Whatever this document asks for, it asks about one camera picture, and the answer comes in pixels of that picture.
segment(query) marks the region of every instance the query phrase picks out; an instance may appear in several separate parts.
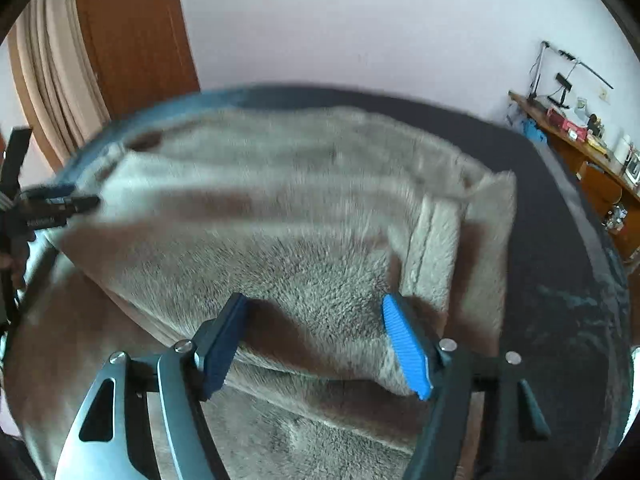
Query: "beige blanket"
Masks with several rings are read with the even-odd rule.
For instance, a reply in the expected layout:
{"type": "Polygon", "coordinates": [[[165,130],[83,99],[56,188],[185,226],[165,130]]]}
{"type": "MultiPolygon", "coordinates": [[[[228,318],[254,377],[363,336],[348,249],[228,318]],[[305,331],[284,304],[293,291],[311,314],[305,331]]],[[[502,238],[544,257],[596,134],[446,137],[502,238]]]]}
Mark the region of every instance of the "beige blanket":
{"type": "MultiPolygon", "coordinates": [[[[386,292],[439,333],[497,351],[514,177],[420,130],[350,109],[226,110],[111,146],[80,187],[102,205],[47,234],[64,256],[35,266],[5,377],[47,478],[111,351],[190,336],[235,291],[260,301],[204,405],[232,478],[401,475],[428,404],[384,332],[386,292]]],[[[476,399],[461,474],[480,416],[476,399]]]]}

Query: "beige curtain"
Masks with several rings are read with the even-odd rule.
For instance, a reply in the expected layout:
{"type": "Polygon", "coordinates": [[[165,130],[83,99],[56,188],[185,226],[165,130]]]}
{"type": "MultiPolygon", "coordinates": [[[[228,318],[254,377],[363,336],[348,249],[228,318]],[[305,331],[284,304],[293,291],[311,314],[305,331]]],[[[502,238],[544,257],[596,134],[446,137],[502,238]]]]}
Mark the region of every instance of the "beige curtain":
{"type": "Polygon", "coordinates": [[[109,121],[84,49],[76,0],[31,0],[12,33],[25,116],[54,170],[109,121]]]}

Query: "white wall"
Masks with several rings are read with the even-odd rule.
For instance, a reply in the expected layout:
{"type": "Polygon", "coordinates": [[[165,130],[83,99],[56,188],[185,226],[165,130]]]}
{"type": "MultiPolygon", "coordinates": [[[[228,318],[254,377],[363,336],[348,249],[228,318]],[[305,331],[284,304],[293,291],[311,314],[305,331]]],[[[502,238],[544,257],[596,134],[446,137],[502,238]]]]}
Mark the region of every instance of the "white wall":
{"type": "MultiPolygon", "coordinates": [[[[203,89],[313,82],[406,94],[500,120],[541,40],[581,58],[571,81],[640,144],[640,62],[600,0],[182,0],[203,89]]],[[[570,64],[561,64],[564,74],[570,64]]],[[[540,91],[558,84],[549,70],[540,91]]]]}
{"type": "MultiPolygon", "coordinates": [[[[15,91],[14,78],[11,73],[9,49],[7,42],[0,44],[0,133],[6,143],[14,126],[27,124],[18,94],[15,91]]],[[[20,184],[23,187],[43,183],[53,175],[44,155],[31,137],[27,156],[24,158],[20,184]]]]}

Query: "screw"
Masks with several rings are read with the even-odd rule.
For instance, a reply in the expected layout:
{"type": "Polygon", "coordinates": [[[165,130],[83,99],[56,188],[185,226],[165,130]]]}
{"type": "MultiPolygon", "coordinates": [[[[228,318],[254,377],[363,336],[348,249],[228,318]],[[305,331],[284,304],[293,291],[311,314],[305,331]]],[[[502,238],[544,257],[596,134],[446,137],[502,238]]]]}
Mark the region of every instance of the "screw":
{"type": "Polygon", "coordinates": [[[519,365],[522,362],[522,356],[517,352],[513,352],[513,351],[507,352],[504,355],[504,358],[507,359],[507,362],[510,365],[519,365]]]}
{"type": "Polygon", "coordinates": [[[453,352],[456,348],[458,348],[458,343],[453,341],[453,339],[446,337],[440,340],[440,349],[442,351],[453,352]]]}
{"type": "Polygon", "coordinates": [[[178,354],[186,354],[190,352],[193,348],[193,342],[191,339],[180,339],[175,345],[174,350],[178,352],[178,354]]]}
{"type": "Polygon", "coordinates": [[[109,356],[109,362],[112,365],[116,365],[124,361],[127,358],[127,354],[125,354],[122,350],[118,350],[109,356]]]}

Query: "black table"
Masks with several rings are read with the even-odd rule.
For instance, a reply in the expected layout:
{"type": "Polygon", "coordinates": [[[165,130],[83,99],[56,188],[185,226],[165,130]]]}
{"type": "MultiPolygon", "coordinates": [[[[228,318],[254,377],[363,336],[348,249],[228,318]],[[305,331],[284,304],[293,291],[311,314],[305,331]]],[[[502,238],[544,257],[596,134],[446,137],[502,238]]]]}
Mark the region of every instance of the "black table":
{"type": "Polygon", "coordinates": [[[562,163],[523,136],[464,114],[401,98],[321,88],[263,86],[193,94],[115,121],[60,173],[73,182],[110,142],[204,109],[350,106],[385,114],[517,177],[500,347],[526,359],[550,442],[510,456],[513,478],[594,478],[618,447],[631,400],[629,300],[622,264],[562,163]]]}

